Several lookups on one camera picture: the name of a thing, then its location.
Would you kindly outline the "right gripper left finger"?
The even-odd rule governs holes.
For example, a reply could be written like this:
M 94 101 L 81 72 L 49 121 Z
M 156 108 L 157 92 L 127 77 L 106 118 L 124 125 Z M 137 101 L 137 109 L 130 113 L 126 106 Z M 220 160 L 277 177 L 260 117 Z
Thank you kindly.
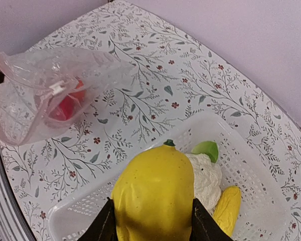
M 114 203 L 109 197 L 87 231 L 78 241 L 116 241 Z

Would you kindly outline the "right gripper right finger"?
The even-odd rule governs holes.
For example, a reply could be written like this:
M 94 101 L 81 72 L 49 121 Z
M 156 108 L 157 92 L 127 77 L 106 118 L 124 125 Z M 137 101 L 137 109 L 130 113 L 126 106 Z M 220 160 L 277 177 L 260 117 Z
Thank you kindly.
M 233 241 L 218 226 L 198 198 L 193 199 L 190 241 Z

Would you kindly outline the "clear zip top bag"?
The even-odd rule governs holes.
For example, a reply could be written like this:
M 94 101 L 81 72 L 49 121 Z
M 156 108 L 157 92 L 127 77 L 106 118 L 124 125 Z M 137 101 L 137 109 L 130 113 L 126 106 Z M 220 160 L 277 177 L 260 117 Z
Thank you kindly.
M 104 91 L 128 85 L 134 66 L 96 50 L 64 47 L 9 56 L 0 53 L 0 141 L 21 146 L 65 133 Z M 85 99 L 69 122 L 48 117 L 80 78 Z

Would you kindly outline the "red toy bell pepper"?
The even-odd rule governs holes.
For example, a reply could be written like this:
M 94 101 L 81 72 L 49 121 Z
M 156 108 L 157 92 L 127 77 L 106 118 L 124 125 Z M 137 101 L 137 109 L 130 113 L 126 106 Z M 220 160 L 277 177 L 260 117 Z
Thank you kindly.
M 75 114 L 78 104 L 79 100 L 76 97 L 67 95 L 49 112 L 48 117 L 59 122 L 69 122 Z

